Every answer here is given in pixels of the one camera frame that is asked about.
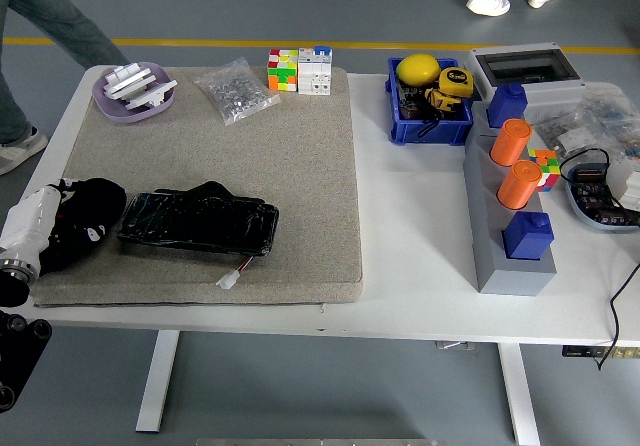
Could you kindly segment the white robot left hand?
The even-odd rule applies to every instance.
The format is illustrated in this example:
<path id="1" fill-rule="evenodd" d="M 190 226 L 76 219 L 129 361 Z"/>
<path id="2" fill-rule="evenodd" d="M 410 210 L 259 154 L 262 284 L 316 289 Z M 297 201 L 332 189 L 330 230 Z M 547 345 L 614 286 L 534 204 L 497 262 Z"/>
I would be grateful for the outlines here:
<path id="1" fill-rule="evenodd" d="M 2 259 L 18 260 L 36 268 L 40 253 L 49 245 L 55 216 L 74 180 L 61 178 L 13 206 L 1 233 Z"/>

